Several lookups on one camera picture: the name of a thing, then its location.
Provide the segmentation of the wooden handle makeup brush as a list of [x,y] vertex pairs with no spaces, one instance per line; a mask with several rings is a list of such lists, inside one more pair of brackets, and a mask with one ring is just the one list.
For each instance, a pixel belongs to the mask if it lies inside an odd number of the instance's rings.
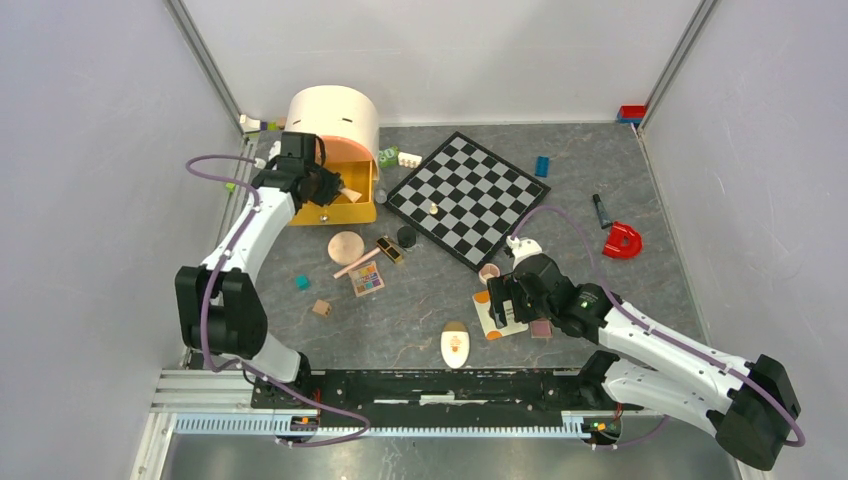
[[362,198],[362,194],[360,192],[347,187],[340,188],[339,193],[351,203],[356,203]]

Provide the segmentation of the small round pink jar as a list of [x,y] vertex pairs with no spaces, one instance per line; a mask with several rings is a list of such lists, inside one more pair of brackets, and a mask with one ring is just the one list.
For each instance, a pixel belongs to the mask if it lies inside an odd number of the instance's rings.
[[478,279],[483,285],[486,285],[490,279],[498,278],[500,276],[500,268],[493,263],[484,264],[478,272]]

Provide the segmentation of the yellow drawer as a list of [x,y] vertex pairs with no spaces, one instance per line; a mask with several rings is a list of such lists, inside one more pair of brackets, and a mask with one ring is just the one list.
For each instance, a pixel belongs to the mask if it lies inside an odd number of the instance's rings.
[[356,202],[340,195],[327,206],[314,203],[305,204],[290,221],[292,226],[347,225],[372,223],[377,218],[373,200],[375,185],[375,164],[372,161],[331,162],[325,167],[333,173],[339,173],[345,186],[361,194]]

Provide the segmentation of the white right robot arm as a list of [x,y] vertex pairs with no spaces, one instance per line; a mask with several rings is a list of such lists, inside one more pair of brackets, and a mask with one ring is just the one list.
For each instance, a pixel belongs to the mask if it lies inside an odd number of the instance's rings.
[[782,363],[714,350],[640,312],[604,285],[575,284],[547,255],[517,261],[486,282],[497,324],[549,320],[564,334],[602,347],[577,382],[591,408],[610,401],[655,410],[711,435],[736,460],[774,468],[804,441],[801,408]]

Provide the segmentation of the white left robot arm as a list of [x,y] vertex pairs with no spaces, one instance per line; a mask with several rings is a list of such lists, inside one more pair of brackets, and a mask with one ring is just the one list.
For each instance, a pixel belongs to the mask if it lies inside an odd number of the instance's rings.
[[325,141],[312,133],[284,132],[267,158],[240,156],[254,166],[249,181],[231,179],[247,199],[221,243],[197,266],[175,276],[184,344],[203,356],[205,368],[236,367],[264,382],[290,407],[306,405],[313,379],[301,372],[305,357],[269,331],[268,316],[254,280],[282,230],[307,204],[326,206],[341,195],[340,174],[326,166]]

